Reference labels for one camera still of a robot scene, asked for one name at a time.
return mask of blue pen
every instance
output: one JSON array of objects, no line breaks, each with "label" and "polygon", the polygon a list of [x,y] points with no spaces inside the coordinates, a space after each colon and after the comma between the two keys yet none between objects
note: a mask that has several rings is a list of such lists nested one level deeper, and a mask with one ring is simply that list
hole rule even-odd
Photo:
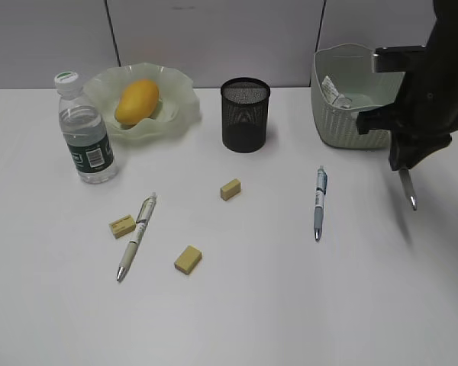
[{"label": "blue pen", "polygon": [[318,170],[318,183],[315,189],[315,206],[314,206],[314,235],[315,241],[318,242],[322,236],[322,221],[324,220],[324,196],[327,189],[327,174],[324,166]]}]

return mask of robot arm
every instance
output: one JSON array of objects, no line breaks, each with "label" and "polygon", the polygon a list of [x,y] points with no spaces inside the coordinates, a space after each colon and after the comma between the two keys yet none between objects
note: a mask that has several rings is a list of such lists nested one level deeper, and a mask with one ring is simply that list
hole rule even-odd
[{"label": "robot arm", "polygon": [[411,169],[458,130],[458,0],[434,0],[437,21],[426,47],[377,50],[379,72],[405,71],[395,102],[361,112],[360,134],[390,130],[392,170]]}]

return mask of fruit bowl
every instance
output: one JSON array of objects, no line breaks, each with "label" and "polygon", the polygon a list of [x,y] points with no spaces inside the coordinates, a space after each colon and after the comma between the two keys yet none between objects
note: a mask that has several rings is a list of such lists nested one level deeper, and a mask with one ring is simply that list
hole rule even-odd
[{"label": "fruit bowl", "polygon": [[[140,79],[153,80],[158,85],[160,100],[149,118],[127,127],[115,120],[115,109],[124,89]],[[200,115],[192,86],[193,81],[179,70],[139,63],[107,69],[90,79],[83,90],[102,115],[110,135],[138,140],[186,130]]]}]

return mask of water bottle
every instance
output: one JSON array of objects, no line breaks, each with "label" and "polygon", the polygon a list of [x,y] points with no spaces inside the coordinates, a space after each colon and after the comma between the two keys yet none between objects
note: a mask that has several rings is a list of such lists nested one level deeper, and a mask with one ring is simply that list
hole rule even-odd
[{"label": "water bottle", "polygon": [[118,168],[100,113],[83,92],[76,72],[54,78],[60,98],[60,127],[80,178],[102,183],[115,177]]}]

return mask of white woven basket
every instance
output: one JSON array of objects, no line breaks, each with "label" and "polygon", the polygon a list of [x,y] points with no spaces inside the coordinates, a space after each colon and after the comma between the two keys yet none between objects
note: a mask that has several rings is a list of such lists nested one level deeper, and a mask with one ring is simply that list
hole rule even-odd
[{"label": "white woven basket", "polygon": [[[373,50],[359,44],[342,44],[314,55],[312,70],[312,110],[321,140],[344,149],[382,149],[389,145],[388,131],[370,131],[359,135],[356,118],[395,100],[402,72],[372,73]],[[322,92],[326,76],[337,90],[351,99],[350,108],[331,105]]]}]

